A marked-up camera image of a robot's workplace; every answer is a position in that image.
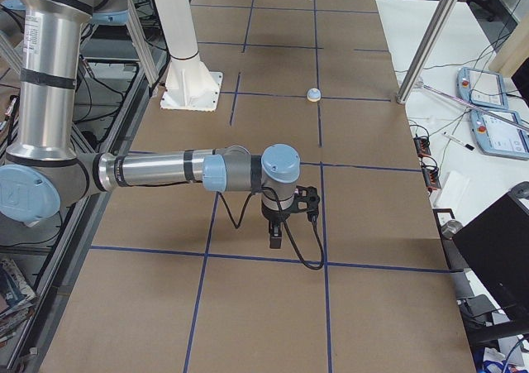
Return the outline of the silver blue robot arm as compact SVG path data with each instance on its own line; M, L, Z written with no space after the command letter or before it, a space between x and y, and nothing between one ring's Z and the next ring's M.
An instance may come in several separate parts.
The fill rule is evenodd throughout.
M1 211L18 222L118 187L200 183L219 194L260 194L270 245L298 209L300 159L285 144L261 155L230 146L169 154L77 154L70 143L80 38L89 22L123 24L127 0L22 0L26 9L17 139L1 168Z

